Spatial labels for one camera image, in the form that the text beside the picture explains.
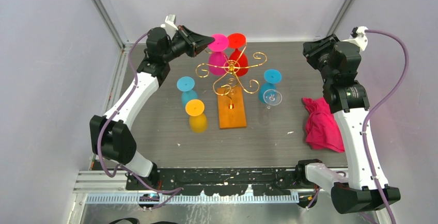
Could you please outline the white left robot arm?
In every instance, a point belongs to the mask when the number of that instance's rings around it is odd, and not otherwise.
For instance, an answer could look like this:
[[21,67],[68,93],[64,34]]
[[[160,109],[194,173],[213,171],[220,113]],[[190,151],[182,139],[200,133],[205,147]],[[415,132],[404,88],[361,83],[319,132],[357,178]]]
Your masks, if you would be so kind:
[[158,185],[153,171],[156,164],[137,150],[131,127],[147,100],[161,87],[170,72],[169,63],[186,54],[195,57],[215,39],[191,31],[184,25],[173,28],[170,35],[164,27],[155,27],[140,36],[146,39],[145,57],[138,68],[132,67],[134,78],[116,104],[90,120],[91,146],[100,162],[105,159],[117,163],[139,176],[139,184],[146,190]]

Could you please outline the pink wine glass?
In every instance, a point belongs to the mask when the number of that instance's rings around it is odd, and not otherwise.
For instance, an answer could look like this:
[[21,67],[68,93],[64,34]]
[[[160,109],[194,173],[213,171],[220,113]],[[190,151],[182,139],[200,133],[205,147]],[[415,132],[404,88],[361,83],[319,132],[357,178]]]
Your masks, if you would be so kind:
[[208,45],[211,50],[209,57],[209,71],[213,75],[222,76],[225,74],[225,66],[228,65],[228,57],[225,55],[224,50],[229,46],[228,38],[223,34],[213,34],[214,41]]

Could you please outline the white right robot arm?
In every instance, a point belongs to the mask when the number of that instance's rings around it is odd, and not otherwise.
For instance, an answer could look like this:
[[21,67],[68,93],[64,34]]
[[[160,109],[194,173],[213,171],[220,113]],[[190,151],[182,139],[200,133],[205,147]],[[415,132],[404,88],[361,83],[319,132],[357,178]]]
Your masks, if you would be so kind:
[[348,176],[339,175],[318,159],[307,159],[296,165],[295,182],[301,188],[315,184],[328,192],[341,214],[381,210],[401,198],[400,190],[389,185],[380,166],[369,124],[368,95],[356,80],[367,43],[361,34],[347,40],[330,35],[303,45],[306,61],[323,79],[323,97],[342,136]]

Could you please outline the red wine glass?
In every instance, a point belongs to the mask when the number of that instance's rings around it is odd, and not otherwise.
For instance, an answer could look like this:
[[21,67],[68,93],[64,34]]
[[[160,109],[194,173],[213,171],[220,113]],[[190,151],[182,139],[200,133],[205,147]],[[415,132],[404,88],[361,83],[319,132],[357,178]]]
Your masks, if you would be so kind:
[[229,56],[229,60],[237,62],[236,66],[240,67],[240,69],[237,69],[236,75],[238,77],[244,76],[248,72],[246,67],[249,66],[247,56],[243,52],[246,46],[246,37],[242,33],[233,33],[228,36],[228,40],[228,47],[234,49]]

